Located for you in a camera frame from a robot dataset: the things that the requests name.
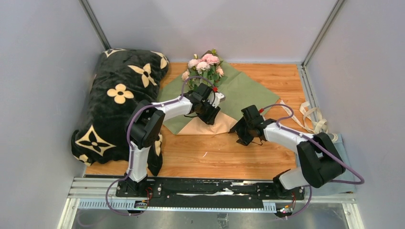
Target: wooden floor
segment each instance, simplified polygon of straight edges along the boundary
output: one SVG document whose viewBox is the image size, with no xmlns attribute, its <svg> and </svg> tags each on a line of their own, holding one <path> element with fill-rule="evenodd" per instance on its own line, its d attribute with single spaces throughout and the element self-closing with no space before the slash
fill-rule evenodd
<svg viewBox="0 0 405 229">
<path fill-rule="evenodd" d="M 305 95 L 296 65 L 236 63 L 232 66 L 278 94 L 302 120 L 298 108 L 305 101 Z M 162 86 L 185 69 L 185 63 L 171 63 Z M 286 115 L 281 107 L 274 107 L 265 117 L 278 119 Z M 282 123 L 304 131 L 292 119 Z M 159 176 L 162 177 L 272 179 L 280 172 L 296 167 L 294 153 L 278 144 L 264 142 L 262 146 L 242 146 L 236 143 L 236 134 L 176 136 L 165 127 L 161 132 L 163 168 Z M 123 175 L 127 167 L 127 161 L 94 163 L 87 168 L 86 174 Z"/>
</svg>

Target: pink rose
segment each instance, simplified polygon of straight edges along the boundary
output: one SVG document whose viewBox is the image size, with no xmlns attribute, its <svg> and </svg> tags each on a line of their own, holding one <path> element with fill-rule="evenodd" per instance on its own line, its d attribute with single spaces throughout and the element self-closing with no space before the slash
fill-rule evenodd
<svg viewBox="0 0 405 229">
<path fill-rule="evenodd" d="M 219 76 L 220 76 L 220 77 L 222 77 L 222 76 L 224 75 L 224 70 L 223 70 L 220 66 L 218 66 L 218 68 L 216 69 L 215 72 L 216 72 L 216 73 L 219 73 Z"/>
<path fill-rule="evenodd" d="M 212 55 L 212 54 L 210 54 L 210 53 L 207 53 L 206 55 L 204 55 L 204 56 L 201 58 L 201 60 L 202 60 L 202 61 L 206 61 L 209 57 L 212 57 L 212 56 L 214 56 L 214 55 Z"/>
<path fill-rule="evenodd" d="M 214 65 L 214 64 L 220 62 L 220 61 L 219 61 L 219 58 L 218 58 L 217 56 L 214 56 L 214 55 L 209 54 L 209 53 L 207 53 L 206 55 L 204 55 L 204 56 L 201 58 L 201 60 L 207 62 L 207 63 L 210 64 L 210 65 Z"/>
<path fill-rule="evenodd" d="M 187 71 L 183 72 L 183 74 L 181 75 L 181 79 L 182 79 L 183 81 L 186 81 L 186 80 L 189 78 L 189 76 L 190 76 L 190 72 L 189 72 L 189 70 L 187 69 Z"/>
<path fill-rule="evenodd" d="M 197 66 L 199 62 L 201 62 L 200 59 L 192 59 L 187 65 L 189 68 L 193 68 L 194 66 Z"/>
<path fill-rule="evenodd" d="M 207 62 L 199 62 L 197 67 L 196 67 L 197 71 L 199 74 L 201 74 L 203 71 L 210 69 L 210 65 Z"/>
</svg>

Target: flower pattern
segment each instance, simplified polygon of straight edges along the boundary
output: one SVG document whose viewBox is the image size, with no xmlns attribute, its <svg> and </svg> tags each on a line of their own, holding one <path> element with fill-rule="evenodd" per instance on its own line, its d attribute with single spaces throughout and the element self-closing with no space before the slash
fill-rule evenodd
<svg viewBox="0 0 405 229">
<path fill-rule="evenodd" d="M 155 83 L 155 80 L 150 76 L 151 69 L 150 69 L 150 63 L 145 64 L 143 68 L 139 68 L 134 65 L 128 65 L 132 70 L 134 70 L 136 73 L 142 75 L 142 82 L 143 86 L 146 88 L 149 85 L 149 82 L 151 82 L 153 85 L 157 86 Z"/>
<path fill-rule="evenodd" d="M 93 150 L 94 152 L 100 154 L 101 156 L 103 156 L 104 152 L 109 148 L 115 147 L 115 145 L 110 144 L 104 141 L 102 138 L 100 138 L 100 136 L 98 136 L 98 134 L 94 130 L 93 125 L 91 125 L 87 133 L 79 140 L 75 141 L 75 143 L 84 148 Z"/>
<path fill-rule="evenodd" d="M 108 58 L 111 54 L 113 54 L 115 52 L 119 52 L 119 51 L 126 51 L 126 50 L 125 49 L 109 49 L 109 50 L 104 51 L 104 53 L 106 54 L 106 56 Z"/>
<path fill-rule="evenodd" d="M 163 54 L 160 53 L 160 52 L 153 52 L 153 53 L 159 55 L 159 56 L 162 58 L 162 59 L 160 60 L 160 69 L 164 69 L 164 68 L 167 66 L 167 64 L 169 63 L 169 60 L 166 58 L 165 55 L 163 55 Z"/>
<path fill-rule="evenodd" d="M 163 141 L 163 136 L 159 133 L 159 140 L 155 141 L 155 153 L 158 156 L 160 155 L 160 152 L 161 152 L 160 146 L 162 145 L 162 141 Z"/>
<path fill-rule="evenodd" d="M 88 156 L 86 154 L 82 154 L 80 155 L 80 157 L 76 157 L 75 155 L 73 155 L 77 160 L 83 162 L 86 166 L 90 166 L 91 163 L 88 162 Z"/>
<path fill-rule="evenodd" d="M 107 91 L 107 95 L 110 97 L 114 97 L 114 101 L 117 104 L 125 103 L 125 99 L 133 99 L 134 94 L 130 91 L 126 91 L 127 87 L 122 83 L 119 83 L 114 88 L 111 88 Z"/>
</svg>

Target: gray wall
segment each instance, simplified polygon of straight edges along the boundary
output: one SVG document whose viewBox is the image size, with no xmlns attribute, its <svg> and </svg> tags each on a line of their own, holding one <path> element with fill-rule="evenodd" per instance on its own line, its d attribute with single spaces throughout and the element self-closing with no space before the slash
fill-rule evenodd
<svg viewBox="0 0 405 229">
<path fill-rule="evenodd" d="M 114 48 L 171 61 L 217 48 L 231 62 L 305 58 L 336 0 L 90 0 Z"/>
<path fill-rule="evenodd" d="M 368 229 L 403 228 L 405 1 L 348 0 L 309 65 L 322 113 L 341 132 Z"/>
<path fill-rule="evenodd" d="M 70 134 L 103 50 L 77 0 L 0 9 L 0 228 L 54 229 L 84 169 Z"/>
</svg>

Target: black mounting plate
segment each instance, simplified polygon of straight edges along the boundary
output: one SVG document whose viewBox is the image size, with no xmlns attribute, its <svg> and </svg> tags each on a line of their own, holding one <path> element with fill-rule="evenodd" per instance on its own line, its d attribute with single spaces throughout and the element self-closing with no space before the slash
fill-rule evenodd
<svg viewBox="0 0 405 229">
<path fill-rule="evenodd" d="M 125 182 L 119 182 L 118 186 L 117 197 L 147 197 L 146 191 L 134 195 Z M 146 181 L 148 187 L 153 190 L 151 207 L 262 208 L 262 200 L 292 200 L 292 192 L 297 200 L 304 199 L 304 190 L 299 187 L 280 197 L 274 183 L 253 180 L 153 177 Z"/>
</svg>

